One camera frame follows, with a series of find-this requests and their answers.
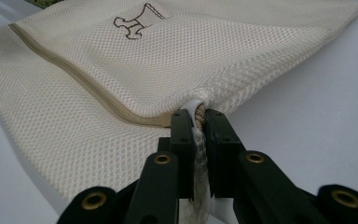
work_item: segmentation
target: beige zipper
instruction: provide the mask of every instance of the beige zipper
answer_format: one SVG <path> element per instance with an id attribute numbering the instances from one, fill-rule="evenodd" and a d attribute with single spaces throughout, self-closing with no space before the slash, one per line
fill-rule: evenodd
<path id="1" fill-rule="evenodd" d="M 158 117 L 144 118 L 132 113 L 118 99 L 116 99 L 107 90 L 101 87 L 97 82 L 92 80 L 86 73 L 78 69 L 76 66 L 61 58 L 59 55 L 48 51 L 40 46 L 33 38 L 31 38 L 19 25 L 12 23 L 9 27 L 19 36 L 19 38 L 36 54 L 44 58 L 50 63 L 60 67 L 69 74 L 82 87 L 100 102 L 115 118 L 123 122 L 143 125 L 143 126 L 171 126 L 172 112 L 166 112 Z"/>

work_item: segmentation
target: dog logo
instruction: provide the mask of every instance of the dog logo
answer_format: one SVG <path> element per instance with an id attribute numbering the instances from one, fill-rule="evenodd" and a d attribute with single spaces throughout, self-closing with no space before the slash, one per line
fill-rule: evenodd
<path id="1" fill-rule="evenodd" d="M 128 33 L 126 37 L 128 39 L 140 39 L 142 38 L 141 30 L 153 25 L 156 22 L 164 20 L 165 17 L 161 15 L 152 5 L 146 3 L 142 13 L 137 16 L 135 19 L 126 21 L 121 17 L 116 17 L 113 24 L 120 28 L 124 27 L 127 29 Z"/>

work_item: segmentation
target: mesh laundry bag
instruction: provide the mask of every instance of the mesh laundry bag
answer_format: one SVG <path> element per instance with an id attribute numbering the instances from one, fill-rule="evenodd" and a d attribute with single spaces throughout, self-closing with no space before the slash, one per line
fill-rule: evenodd
<path id="1" fill-rule="evenodd" d="M 65 0 L 0 28 L 0 115 L 67 201 L 120 190 L 174 110 L 231 113 L 356 15 L 358 0 Z"/>

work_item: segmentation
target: clamp jaw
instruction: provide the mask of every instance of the clamp jaw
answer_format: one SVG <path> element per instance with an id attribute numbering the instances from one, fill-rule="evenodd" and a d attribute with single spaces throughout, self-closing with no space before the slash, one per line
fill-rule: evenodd
<path id="1" fill-rule="evenodd" d="M 194 197 L 191 118 L 186 110 L 172 115 L 170 138 L 159 138 L 139 180 L 119 192 L 104 187 L 78 194 L 58 224 L 178 223 L 179 199 Z M 248 151 L 226 116 L 207 110 L 205 146 L 211 196 L 233 198 L 240 224 L 358 224 L 358 192 L 324 186 L 313 196 L 297 188 L 274 161 Z"/>

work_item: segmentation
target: white surface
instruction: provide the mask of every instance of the white surface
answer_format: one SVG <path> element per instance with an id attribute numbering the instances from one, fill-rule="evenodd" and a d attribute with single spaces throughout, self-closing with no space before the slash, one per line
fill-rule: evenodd
<path id="1" fill-rule="evenodd" d="M 32 13 L 17 10 L 20 0 L 14 7 L 9 2 L 15 5 L 0 1 L 0 25 Z M 247 149 L 268 153 L 302 189 L 316 193 L 321 185 L 337 183 L 358 190 L 358 19 L 230 119 Z M 0 223 L 54 223 L 58 214 L 20 159 L 0 127 Z M 215 202 L 213 213 L 236 223 L 231 205 L 221 201 L 226 200 Z"/>

